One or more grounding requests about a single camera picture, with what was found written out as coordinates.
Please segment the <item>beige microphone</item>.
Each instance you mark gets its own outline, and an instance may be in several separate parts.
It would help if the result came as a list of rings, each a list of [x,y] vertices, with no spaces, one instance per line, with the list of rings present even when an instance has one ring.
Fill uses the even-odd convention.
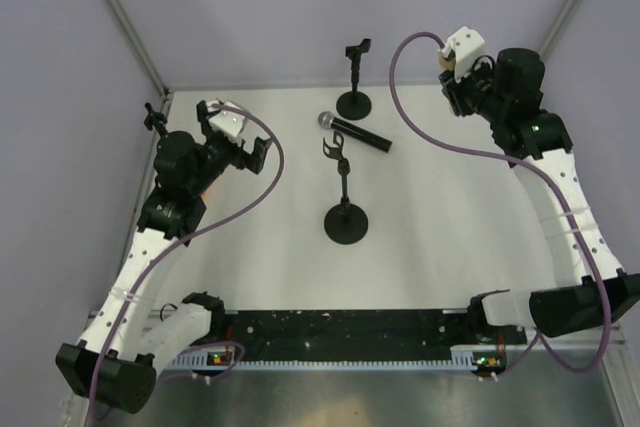
[[[439,50],[437,53],[438,64],[443,71],[453,72],[456,67],[456,53],[454,50]]]

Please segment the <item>black microphone stand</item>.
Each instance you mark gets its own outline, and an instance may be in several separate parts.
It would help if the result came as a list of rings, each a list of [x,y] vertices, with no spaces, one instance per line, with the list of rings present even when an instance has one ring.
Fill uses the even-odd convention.
[[[369,221],[362,208],[353,204],[349,197],[348,176],[351,173],[349,160],[343,154],[344,136],[333,132],[332,144],[323,140],[323,153],[337,161],[337,172],[341,178],[341,197],[324,217],[324,231],[337,244],[353,245],[361,241],[368,232]]]
[[[146,102],[144,104],[146,116],[143,120],[143,125],[148,131],[155,131],[160,140],[166,138],[169,135],[167,130],[167,118],[166,116],[153,108],[152,104]]]
[[[350,60],[351,88],[338,98],[336,110],[347,120],[362,120],[370,114],[372,109],[369,96],[359,90],[361,57],[368,53],[370,48],[369,38],[364,38],[359,44],[345,48],[345,57]]]

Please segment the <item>black microphone silver grille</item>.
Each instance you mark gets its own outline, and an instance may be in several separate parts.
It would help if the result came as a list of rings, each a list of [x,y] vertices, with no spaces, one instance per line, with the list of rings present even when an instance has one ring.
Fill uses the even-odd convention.
[[[319,114],[318,125],[325,130],[334,130],[385,153],[388,153],[392,146],[391,140],[353,123],[336,118],[330,111],[324,111]]]

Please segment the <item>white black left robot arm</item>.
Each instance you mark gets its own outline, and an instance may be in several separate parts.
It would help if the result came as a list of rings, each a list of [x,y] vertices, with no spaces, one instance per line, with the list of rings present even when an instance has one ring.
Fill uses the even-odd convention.
[[[206,233],[204,195],[230,167],[261,173],[273,136],[256,138],[251,151],[242,133],[258,119],[231,101],[201,101],[196,119],[203,139],[169,130],[166,116],[147,111],[144,124],[158,133],[154,185],[136,223],[129,252],[94,320],[73,343],[59,348],[55,363],[72,392],[87,399],[88,417],[98,405],[137,413],[160,374],[181,354],[213,345],[221,364],[233,366],[240,347],[229,337],[223,301],[207,292],[186,295],[160,325],[148,317],[168,275],[191,241]]]

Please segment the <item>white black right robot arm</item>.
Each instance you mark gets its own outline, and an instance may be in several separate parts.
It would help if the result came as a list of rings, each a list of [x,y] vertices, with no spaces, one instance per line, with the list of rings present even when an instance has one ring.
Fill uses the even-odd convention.
[[[604,292],[618,321],[639,301],[639,277],[627,273],[608,247],[581,188],[567,128],[542,105],[540,55],[508,48],[491,57],[484,48],[458,53],[446,47],[439,61],[453,114],[488,122],[549,247],[555,284],[527,295],[526,320],[547,337],[601,327]]]

